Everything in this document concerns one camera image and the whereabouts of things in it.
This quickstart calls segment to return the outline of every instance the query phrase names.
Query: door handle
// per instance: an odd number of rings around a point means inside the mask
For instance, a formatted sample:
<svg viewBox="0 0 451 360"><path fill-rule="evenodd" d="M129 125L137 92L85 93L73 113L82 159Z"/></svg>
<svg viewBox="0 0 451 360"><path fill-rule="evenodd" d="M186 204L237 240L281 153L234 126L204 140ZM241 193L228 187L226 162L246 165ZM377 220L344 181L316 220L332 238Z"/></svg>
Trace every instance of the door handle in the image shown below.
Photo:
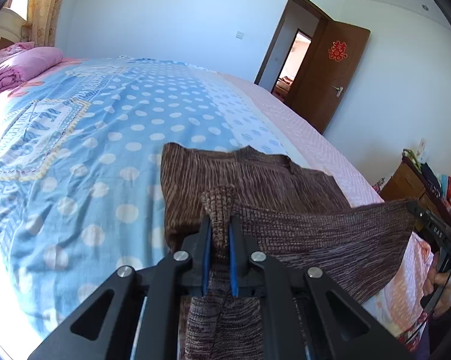
<svg viewBox="0 0 451 360"><path fill-rule="evenodd" d="M340 97L340 95L342 94L342 91L344 90L344 87L337 88L333 85L332 85L332 88L334 88L337 91L337 97Z"/></svg>

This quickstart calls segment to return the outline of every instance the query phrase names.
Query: pink quilted mattress cover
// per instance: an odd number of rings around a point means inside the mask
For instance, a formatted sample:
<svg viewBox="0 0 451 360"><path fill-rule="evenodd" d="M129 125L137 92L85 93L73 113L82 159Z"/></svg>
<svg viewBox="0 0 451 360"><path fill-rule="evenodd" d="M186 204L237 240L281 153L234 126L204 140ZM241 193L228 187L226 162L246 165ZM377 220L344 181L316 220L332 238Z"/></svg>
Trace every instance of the pink quilted mattress cover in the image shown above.
<svg viewBox="0 0 451 360"><path fill-rule="evenodd" d="M352 207L380 203L382 198L354 166L315 128L265 89L238 77L221 76L241 90L284 133L313 169L334 176ZM422 313L422 285L432 261L430 246L412 233L394 278L365 308L393 334L408 330Z"/></svg>

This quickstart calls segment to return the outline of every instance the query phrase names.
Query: metal screw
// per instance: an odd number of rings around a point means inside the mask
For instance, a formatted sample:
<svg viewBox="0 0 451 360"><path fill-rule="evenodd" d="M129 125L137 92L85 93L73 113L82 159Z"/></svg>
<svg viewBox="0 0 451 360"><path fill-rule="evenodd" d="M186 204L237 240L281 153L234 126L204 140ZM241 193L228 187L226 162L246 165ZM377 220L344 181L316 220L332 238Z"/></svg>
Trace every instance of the metal screw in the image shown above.
<svg viewBox="0 0 451 360"><path fill-rule="evenodd" d="M322 269L320 269L316 266L313 266L313 267L307 269L307 274L309 275L310 278L318 279L318 278L322 277L323 271L322 271Z"/></svg>
<svg viewBox="0 0 451 360"><path fill-rule="evenodd" d="M250 255L250 258L255 263L261 263L262 261L265 261L267 258L267 255L263 251L255 251Z"/></svg>
<svg viewBox="0 0 451 360"><path fill-rule="evenodd" d="M122 278L130 276L132 272L133 272L132 268L126 265L121 266L119 269L117 269L117 274Z"/></svg>
<svg viewBox="0 0 451 360"><path fill-rule="evenodd" d="M173 259L175 261L185 261L188 258L189 254L185 250L179 250L173 254Z"/></svg>

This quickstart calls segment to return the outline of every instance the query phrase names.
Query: blue polka dot bed sheet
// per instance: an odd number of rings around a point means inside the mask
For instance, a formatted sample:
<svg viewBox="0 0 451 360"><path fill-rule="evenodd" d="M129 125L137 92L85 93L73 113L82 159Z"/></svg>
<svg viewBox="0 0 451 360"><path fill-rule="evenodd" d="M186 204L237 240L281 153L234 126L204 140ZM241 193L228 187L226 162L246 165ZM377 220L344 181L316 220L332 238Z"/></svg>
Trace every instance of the blue polka dot bed sheet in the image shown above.
<svg viewBox="0 0 451 360"><path fill-rule="evenodd" d="M306 160L238 88L172 61L74 60L0 98L0 345L26 359L122 265L164 242L161 150Z"/></svg>

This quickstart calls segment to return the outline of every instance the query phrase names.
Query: door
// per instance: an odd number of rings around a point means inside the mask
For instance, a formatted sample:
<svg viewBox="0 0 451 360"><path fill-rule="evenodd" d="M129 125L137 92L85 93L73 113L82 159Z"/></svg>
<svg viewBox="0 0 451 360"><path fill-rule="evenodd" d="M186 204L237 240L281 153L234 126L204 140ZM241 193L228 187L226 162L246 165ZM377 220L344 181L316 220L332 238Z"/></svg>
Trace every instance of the door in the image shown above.
<svg viewBox="0 0 451 360"><path fill-rule="evenodd" d="M320 134L325 131L356 71L370 30L321 20L285 104Z"/></svg>

